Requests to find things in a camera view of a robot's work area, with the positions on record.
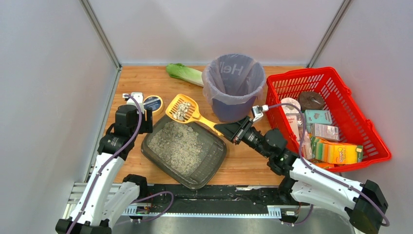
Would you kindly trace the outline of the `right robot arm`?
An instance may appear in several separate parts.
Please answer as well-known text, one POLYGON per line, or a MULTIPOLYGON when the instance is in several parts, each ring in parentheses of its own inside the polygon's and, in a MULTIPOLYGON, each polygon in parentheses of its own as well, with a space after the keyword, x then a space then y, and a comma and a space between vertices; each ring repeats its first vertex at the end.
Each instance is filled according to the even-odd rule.
POLYGON ((351 180, 316 166, 289 150, 279 129, 262 134, 250 117, 216 124, 213 128, 228 141, 243 142, 267 158, 271 171, 284 177, 278 192, 287 201, 332 211, 365 234, 376 234, 381 227, 389 225, 385 216, 388 202, 377 183, 351 180))

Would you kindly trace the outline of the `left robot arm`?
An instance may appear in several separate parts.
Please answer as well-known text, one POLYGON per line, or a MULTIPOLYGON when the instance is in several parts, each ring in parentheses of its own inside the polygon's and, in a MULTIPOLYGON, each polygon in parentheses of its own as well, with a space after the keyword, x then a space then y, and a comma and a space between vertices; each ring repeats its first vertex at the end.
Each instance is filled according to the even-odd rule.
POLYGON ((58 234, 110 234, 126 208, 148 194, 147 179, 129 174, 115 195, 108 197, 113 181, 134 147, 136 130, 152 133, 152 109, 121 105, 115 122, 100 140, 93 173, 69 218, 59 219, 58 234))

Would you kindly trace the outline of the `yellow litter scoop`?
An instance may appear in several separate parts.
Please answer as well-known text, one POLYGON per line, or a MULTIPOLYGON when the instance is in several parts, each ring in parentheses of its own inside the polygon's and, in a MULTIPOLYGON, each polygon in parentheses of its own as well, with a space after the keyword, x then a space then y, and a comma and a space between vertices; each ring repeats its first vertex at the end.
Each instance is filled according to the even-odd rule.
POLYGON ((199 106, 195 100, 184 95, 177 94, 165 110, 165 114, 172 120, 187 124, 190 122, 200 122, 214 131, 218 136, 223 136, 214 128, 216 123, 206 119, 200 114, 199 106))

